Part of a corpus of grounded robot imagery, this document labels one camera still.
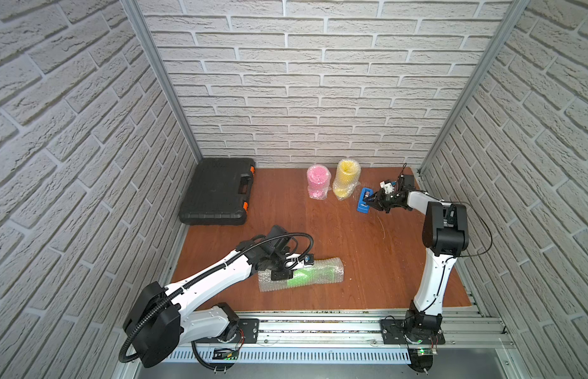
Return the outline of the blue tape dispenser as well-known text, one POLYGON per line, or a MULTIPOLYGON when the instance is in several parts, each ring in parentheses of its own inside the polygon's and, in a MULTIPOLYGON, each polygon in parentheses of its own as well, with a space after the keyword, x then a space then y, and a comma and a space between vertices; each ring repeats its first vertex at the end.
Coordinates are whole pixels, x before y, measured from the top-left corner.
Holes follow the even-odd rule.
POLYGON ((360 197, 357 203, 357 211, 359 213, 368 214, 370 206, 366 203, 366 198, 374 194, 374 191, 370 188, 364 187, 360 193, 360 197))

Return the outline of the green plastic wine glass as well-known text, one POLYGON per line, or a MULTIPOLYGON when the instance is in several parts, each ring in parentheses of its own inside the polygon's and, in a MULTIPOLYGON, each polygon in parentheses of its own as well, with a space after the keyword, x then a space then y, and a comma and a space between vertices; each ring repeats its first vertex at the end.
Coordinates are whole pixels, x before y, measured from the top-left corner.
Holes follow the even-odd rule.
POLYGON ((336 268, 329 266, 302 268, 293 273, 286 281, 287 287, 304 287, 316 284, 341 283, 343 275, 336 268))

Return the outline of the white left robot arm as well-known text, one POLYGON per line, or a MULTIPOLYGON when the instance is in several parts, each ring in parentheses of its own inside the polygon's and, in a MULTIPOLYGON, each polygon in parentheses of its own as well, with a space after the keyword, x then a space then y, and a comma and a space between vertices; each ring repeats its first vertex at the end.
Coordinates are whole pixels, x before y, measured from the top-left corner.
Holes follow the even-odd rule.
POLYGON ((157 281, 141 290, 123 322, 126 340, 120 363, 139 360, 145 368, 161 363, 180 345, 198 340, 228 340, 239 323, 230 306, 200 306, 259 271, 291 273, 312 262, 314 239, 275 225, 268 235, 240 242, 223 259, 188 278, 162 286, 157 281))

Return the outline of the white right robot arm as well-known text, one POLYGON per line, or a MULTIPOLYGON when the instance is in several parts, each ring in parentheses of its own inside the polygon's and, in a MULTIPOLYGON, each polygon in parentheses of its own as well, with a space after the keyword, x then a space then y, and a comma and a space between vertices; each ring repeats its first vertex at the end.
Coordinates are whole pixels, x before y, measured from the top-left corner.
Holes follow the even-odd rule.
POLYGON ((365 204, 388 213, 404 208, 425 215, 421 239, 426 262, 417 294, 402 322, 406 334, 437 333, 441 329, 442 305, 450 273, 469 244, 467 209, 439 200, 419 190, 395 190, 387 183, 378 192, 363 197, 365 204))

